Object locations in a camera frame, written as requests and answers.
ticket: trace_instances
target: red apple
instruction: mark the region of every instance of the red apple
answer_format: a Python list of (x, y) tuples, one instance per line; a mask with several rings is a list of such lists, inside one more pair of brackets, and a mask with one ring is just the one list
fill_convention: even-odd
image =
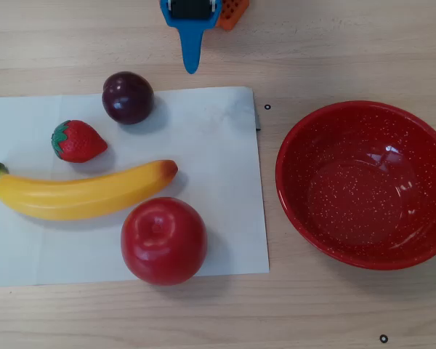
[(191, 206), (175, 198), (140, 204), (124, 222), (121, 251), (138, 278), (156, 285), (180, 284), (200, 269), (206, 229)]

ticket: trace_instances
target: strawberry leaves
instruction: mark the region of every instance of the strawberry leaves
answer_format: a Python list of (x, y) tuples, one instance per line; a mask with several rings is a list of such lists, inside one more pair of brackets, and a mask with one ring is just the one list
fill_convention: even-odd
[(57, 126), (55, 131), (53, 131), (52, 135), (52, 147), (57, 156), (61, 159), (61, 153), (63, 153), (62, 148), (60, 147), (60, 142), (63, 142), (68, 139), (68, 136), (65, 135), (64, 131), (69, 128), (68, 123), (70, 120), (67, 120), (60, 125)]

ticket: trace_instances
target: white paper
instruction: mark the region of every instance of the white paper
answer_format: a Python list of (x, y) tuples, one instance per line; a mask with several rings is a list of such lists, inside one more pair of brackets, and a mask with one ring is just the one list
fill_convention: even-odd
[[(109, 149), (85, 164), (59, 160), (50, 137), (70, 119), (93, 126)], [(100, 95), (0, 98), (0, 162), (12, 174), (68, 180), (175, 160), (179, 173), (157, 196), (186, 201), (206, 223), (209, 251), (198, 275), (266, 273), (255, 126), (253, 94), (243, 87), (158, 92), (153, 114), (130, 127), (106, 115)], [(0, 286), (135, 279), (120, 249), (132, 209), (48, 222), (0, 202)]]

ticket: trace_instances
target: bowl rim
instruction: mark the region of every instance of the bowl rim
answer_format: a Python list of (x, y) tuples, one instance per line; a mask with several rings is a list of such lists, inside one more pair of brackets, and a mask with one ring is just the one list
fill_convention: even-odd
[(420, 263), (425, 262), (426, 260), (434, 257), (436, 255), (436, 243), (435, 245), (429, 249), (427, 252), (420, 254), (419, 256), (409, 257), (400, 262), (368, 262), (362, 260), (357, 257), (347, 257), (344, 254), (341, 254), (323, 242), (317, 240), (314, 235), (312, 235), (305, 227), (302, 222), (297, 219), (296, 215), (290, 210), (289, 206), (286, 205), (287, 195), (283, 185), (283, 160), (288, 150), (289, 144), (291, 141), (302, 131), (302, 129), (310, 124), (315, 119), (325, 116), (327, 114), (332, 113), (333, 111), (337, 111), (341, 108), (346, 107), (375, 107), (375, 108), (384, 108), (389, 112), (393, 112), (396, 116), (402, 116), (404, 119), (408, 119), (421, 127), (433, 140), (436, 141), (436, 130), (434, 130), (430, 125), (428, 125), (425, 121), (421, 120), (419, 117), (409, 113), (408, 111), (404, 111), (403, 109), (397, 108), (392, 105), (373, 102), (368, 100), (352, 100), (340, 103), (334, 103), (331, 105), (327, 105), (312, 113), (305, 116), (302, 120), (297, 122), (289, 131), (289, 133), (284, 138), (284, 141), (280, 147), (278, 152), (278, 157), (276, 159), (276, 168), (275, 168), (275, 179), (276, 179), (276, 191), (278, 192), (278, 197), (280, 199), (281, 206), (283, 207), (286, 216), (291, 221), (292, 225), (296, 228), (300, 235), (302, 235), (307, 241), (309, 241), (313, 246), (318, 248), (321, 252), (327, 254), (328, 256), (339, 260), (341, 262), (347, 263), (349, 265), (353, 265), (359, 268), (371, 269), (371, 270), (399, 270), (404, 268), (409, 268), (414, 265), (418, 265)]

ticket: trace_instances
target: table surface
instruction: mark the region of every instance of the table surface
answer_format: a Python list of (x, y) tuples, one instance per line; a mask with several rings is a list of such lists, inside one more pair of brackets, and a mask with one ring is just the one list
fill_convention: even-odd
[(391, 103), (436, 129), (436, 0), (252, 0), (234, 31), (205, 34), (194, 76), (156, 0), (0, 0), (0, 96), (101, 92), (122, 70), (156, 90), (254, 89), (271, 272), (0, 288), (0, 348), (372, 349), (385, 334), (436, 349), (436, 257), (386, 273), (332, 260), (274, 182), (287, 131), (329, 103)]

